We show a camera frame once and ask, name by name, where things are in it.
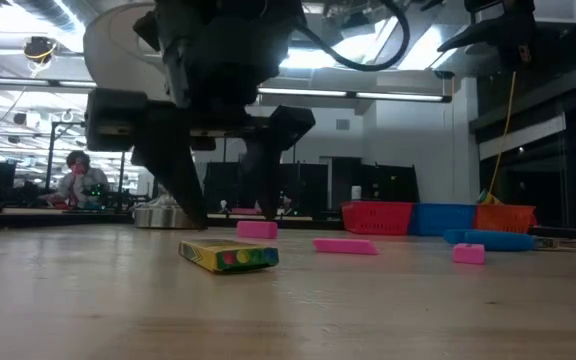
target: yellow cable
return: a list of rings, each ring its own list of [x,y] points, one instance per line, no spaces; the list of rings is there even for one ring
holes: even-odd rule
[[[43,57],[46,57],[46,56],[52,54],[52,52],[55,51],[55,48],[56,48],[56,47],[57,47],[57,44],[55,43],[55,44],[53,44],[52,49],[46,51],[46,52],[43,53],[43,54],[40,54],[40,55],[28,55],[28,54],[26,54],[26,53],[24,52],[24,55],[26,55],[26,57],[27,57],[28,59],[41,59],[41,58],[43,58]]]
[[[497,164],[495,165],[495,172],[492,175],[492,181],[490,182],[490,187],[488,188],[488,193],[492,194],[492,188],[495,186],[495,180],[497,179],[497,171],[499,170],[499,164],[501,163],[501,155],[504,153],[504,147],[506,146],[506,135],[508,135],[508,128],[510,127],[510,118],[512,117],[512,100],[515,96],[515,84],[517,81],[517,72],[512,73],[512,83],[510,84],[510,98],[508,99],[508,114],[506,115],[506,128],[504,129],[504,136],[501,140],[501,148],[499,149],[499,154],[497,155]]]

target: desk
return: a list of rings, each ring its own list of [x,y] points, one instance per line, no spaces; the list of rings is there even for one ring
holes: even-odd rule
[[[453,264],[428,238],[316,254],[280,230],[280,264],[213,275],[179,241],[234,229],[0,231],[0,359],[576,360],[576,253]]]

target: pink block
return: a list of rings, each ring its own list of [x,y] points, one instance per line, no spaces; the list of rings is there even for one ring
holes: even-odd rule
[[[452,249],[452,260],[457,263],[483,265],[486,250],[483,245],[457,244]]]
[[[377,248],[370,240],[326,239],[317,238],[312,241],[319,252],[377,255]]]
[[[277,223],[269,221],[240,221],[237,236],[253,239],[276,239]]]
[[[235,215],[257,215],[259,214],[259,210],[248,208],[233,208],[231,213]]]

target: blue object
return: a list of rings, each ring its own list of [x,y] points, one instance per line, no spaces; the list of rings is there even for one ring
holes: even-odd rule
[[[483,230],[450,230],[444,233],[447,243],[479,244],[486,251],[531,251],[535,241],[530,235]]]
[[[409,233],[420,236],[442,236],[446,230],[472,229],[474,205],[415,204]]]

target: plastic bin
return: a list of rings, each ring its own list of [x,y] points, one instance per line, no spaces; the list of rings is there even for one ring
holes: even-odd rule
[[[446,230],[472,229],[475,205],[415,204],[410,233],[443,236]]]
[[[406,235],[412,203],[353,201],[343,204],[344,227],[365,235]]]
[[[477,205],[475,229],[526,234],[535,225],[534,206]]]

